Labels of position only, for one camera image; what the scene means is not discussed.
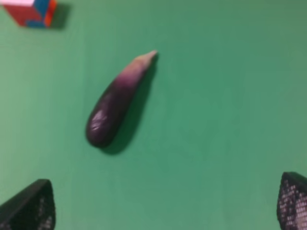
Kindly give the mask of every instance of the purple eggplant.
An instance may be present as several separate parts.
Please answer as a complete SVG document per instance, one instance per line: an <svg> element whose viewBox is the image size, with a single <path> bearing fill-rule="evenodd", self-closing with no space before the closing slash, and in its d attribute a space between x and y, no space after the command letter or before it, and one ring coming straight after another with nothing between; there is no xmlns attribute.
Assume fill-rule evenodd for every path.
<svg viewBox="0 0 307 230"><path fill-rule="evenodd" d="M136 57L107 87L86 125L86 137L91 145L101 148L112 142L156 54L154 50Z"/></svg>

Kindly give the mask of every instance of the mesh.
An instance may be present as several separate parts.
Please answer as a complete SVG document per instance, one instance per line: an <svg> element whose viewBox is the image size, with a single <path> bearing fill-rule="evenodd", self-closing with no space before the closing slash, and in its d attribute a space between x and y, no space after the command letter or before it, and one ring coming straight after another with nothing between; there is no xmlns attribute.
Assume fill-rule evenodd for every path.
<svg viewBox="0 0 307 230"><path fill-rule="evenodd" d="M55 223L49 180L37 180L0 206L0 230L53 230Z"/></svg>
<svg viewBox="0 0 307 230"><path fill-rule="evenodd" d="M282 230L307 230L307 178L295 172L283 173L277 218Z"/></svg>

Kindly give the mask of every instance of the green backdrop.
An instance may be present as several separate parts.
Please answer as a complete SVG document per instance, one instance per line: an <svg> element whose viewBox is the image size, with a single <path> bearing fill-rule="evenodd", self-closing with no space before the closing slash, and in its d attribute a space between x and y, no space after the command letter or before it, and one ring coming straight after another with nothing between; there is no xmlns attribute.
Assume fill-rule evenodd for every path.
<svg viewBox="0 0 307 230"><path fill-rule="evenodd" d="M278 230L282 172L307 175L307 2L64 3L62 29L0 10L0 203L48 178L57 230ZM115 145L92 148L96 100L152 49Z"/></svg>

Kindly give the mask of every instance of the eggplant skin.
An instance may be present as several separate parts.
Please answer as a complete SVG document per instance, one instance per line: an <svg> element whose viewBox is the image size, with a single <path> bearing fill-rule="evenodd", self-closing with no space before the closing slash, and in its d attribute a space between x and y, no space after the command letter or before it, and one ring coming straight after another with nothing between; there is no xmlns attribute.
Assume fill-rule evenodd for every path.
<svg viewBox="0 0 307 230"><path fill-rule="evenodd" d="M116 80L108 86L88 119L86 137L91 145L103 148L112 142L125 118L134 91Z"/></svg>

